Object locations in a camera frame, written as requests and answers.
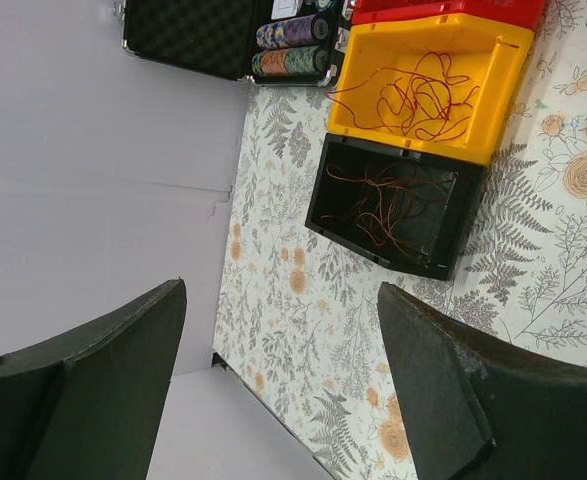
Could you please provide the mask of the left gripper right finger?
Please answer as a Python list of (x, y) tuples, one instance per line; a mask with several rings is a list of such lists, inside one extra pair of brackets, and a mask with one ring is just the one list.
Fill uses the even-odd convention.
[(378, 316), (421, 479), (587, 479), (587, 368), (383, 283)]

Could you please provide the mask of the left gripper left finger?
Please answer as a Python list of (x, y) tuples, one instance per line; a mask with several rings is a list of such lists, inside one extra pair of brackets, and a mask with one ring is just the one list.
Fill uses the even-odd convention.
[(0, 356), (0, 479), (144, 479), (187, 310), (168, 280)]

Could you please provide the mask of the black bin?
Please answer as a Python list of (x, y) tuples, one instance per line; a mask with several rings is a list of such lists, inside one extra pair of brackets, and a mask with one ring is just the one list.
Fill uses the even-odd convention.
[(305, 225), (388, 270), (449, 280), (487, 174), (483, 165), (327, 134)]

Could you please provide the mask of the dark red wires yellow bin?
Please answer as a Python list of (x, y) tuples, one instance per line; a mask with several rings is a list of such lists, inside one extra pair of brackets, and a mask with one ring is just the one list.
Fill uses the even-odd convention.
[(453, 58), (428, 52), (412, 67), (379, 67), (365, 80), (327, 97), (355, 128), (428, 142), (467, 133), (480, 85), (452, 72)]

